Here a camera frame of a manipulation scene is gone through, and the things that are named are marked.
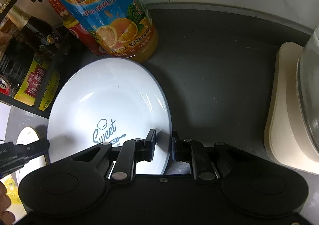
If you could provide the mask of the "person's left hand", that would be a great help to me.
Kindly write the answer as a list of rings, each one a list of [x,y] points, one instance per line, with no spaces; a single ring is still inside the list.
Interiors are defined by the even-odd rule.
[[[0,200],[1,224],[11,225],[15,222],[15,216],[12,212],[8,211],[8,208],[11,205],[11,200],[7,196],[7,189],[2,182],[0,187]]]

